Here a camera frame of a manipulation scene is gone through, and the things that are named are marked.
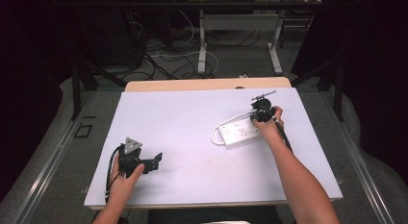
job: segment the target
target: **desk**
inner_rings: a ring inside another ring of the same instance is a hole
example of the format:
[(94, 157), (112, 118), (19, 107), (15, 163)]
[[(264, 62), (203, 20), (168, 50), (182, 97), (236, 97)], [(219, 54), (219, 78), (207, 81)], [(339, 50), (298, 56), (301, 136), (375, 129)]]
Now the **desk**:
[(205, 14), (200, 11), (200, 54), (198, 57), (198, 73), (205, 72), (207, 43), (206, 30), (273, 30), (272, 43), (268, 43), (268, 51), (274, 73), (282, 75), (282, 67), (276, 54), (276, 46), (282, 30), (285, 11), (278, 14)]
[(126, 137), (143, 143), (142, 159), (163, 152), (159, 170), (140, 177), (128, 208), (287, 203), (264, 141), (234, 148), (210, 141), (210, 132), (218, 123), (249, 110), (251, 98), (274, 89), (277, 92), (269, 99), (285, 110), (283, 119), (293, 152), (331, 199), (342, 198), (297, 91), (287, 79), (208, 79), (129, 84), (117, 106), (85, 206), (97, 210), (105, 206), (109, 158)]

